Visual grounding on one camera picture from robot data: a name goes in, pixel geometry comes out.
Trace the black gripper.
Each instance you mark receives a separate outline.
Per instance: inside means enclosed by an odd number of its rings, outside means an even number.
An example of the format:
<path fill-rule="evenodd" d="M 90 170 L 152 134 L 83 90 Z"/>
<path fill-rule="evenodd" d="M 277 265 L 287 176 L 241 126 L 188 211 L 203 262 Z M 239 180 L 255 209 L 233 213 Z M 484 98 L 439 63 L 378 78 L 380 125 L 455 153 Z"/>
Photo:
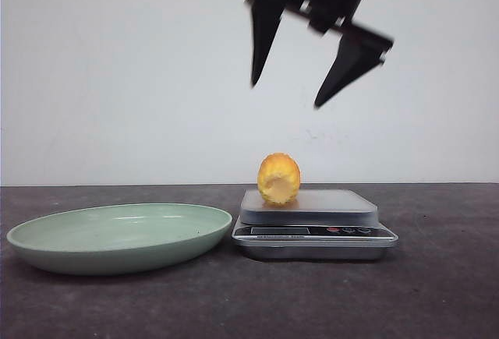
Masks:
<path fill-rule="evenodd" d="M 352 19 L 361 1 L 249 0 L 253 31 L 252 86 L 256 86 L 263 72 L 285 10 L 307 19 L 309 25 L 321 34 L 335 30 L 344 36 L 340 39 L 333 65 L 317 93 L 315 108 L 320 108 L 350 83 L 380 65 L 383 62 L 382 49 L 390 49 L 393 40 L 354 24 Z"/>

